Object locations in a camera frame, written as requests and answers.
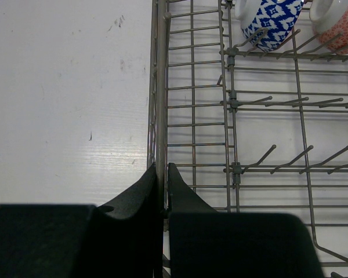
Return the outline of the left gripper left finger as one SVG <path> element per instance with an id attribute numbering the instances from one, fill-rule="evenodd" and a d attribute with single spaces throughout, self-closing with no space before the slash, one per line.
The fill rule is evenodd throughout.
<path id="1" fill-rule="evenodd" d="M 154 277 L 157 175 L 109 202 L 0 204 L 0 277 Z"/>

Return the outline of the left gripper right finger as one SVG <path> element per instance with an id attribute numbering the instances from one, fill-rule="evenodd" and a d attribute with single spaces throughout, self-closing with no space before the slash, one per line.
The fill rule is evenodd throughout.
<path id="1" fill-rule="evenodd" d="M 283 213 L 221 213 L 168 166 L 172 277 L 323 277 L 303 222 Z"/>

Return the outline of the grey wire dish rack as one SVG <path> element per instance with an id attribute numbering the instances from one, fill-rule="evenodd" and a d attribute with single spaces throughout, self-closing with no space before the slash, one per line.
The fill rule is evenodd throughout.
<path id="1" fill-rule="evenodd" d="M 265 53 L 235 1 L 153 1 L 148 162 L 174 163 L 215 210 L 289 213 L 326 277 L 348 277 L 348 54 L 303 9 Z"/>

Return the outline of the blue zigzag bowl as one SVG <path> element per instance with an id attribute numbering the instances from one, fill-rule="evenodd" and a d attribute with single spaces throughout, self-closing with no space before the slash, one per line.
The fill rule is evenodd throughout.
<path id="1" fill-rule="evenodd" d="M 261 51 L 276 50 L 292 31 L 304 2 L 300 0 L 235 1 L 235 18 L 245 39 Z"/>

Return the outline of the red patterned bowl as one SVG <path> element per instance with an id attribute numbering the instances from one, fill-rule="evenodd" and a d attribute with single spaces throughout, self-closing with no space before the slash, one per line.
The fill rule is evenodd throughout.
<path id="1" fill-rule="evenodd" d="M 320 44 L 336 54 L 348 54 L 348 0 L 315 0 L 309 18 Z"/>

